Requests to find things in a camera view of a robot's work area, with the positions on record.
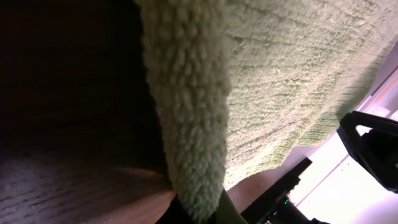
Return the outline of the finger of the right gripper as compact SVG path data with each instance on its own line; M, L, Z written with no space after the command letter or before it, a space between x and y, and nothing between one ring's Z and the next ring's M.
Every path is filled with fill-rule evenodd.
M386 190L397 193L397 122L353 111L337 133L348 154Z

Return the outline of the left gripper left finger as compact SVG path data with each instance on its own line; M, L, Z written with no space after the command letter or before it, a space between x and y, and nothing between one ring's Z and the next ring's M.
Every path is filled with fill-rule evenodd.
M176 195L171 201L168 209L155 222L155 224L193 224L193 221L182 207L182 204Z

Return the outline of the green microfibre cloth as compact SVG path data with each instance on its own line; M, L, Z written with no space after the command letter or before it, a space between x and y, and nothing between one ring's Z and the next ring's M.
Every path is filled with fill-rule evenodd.
M316 146L397 42L397 1L145 0L144 64L169 178L195 223L223 190Z

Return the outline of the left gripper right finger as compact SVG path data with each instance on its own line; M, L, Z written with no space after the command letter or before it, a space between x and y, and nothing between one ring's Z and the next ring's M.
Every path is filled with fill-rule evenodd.
M215 216L216 224L248 224L235 208L225 189L221 193Z

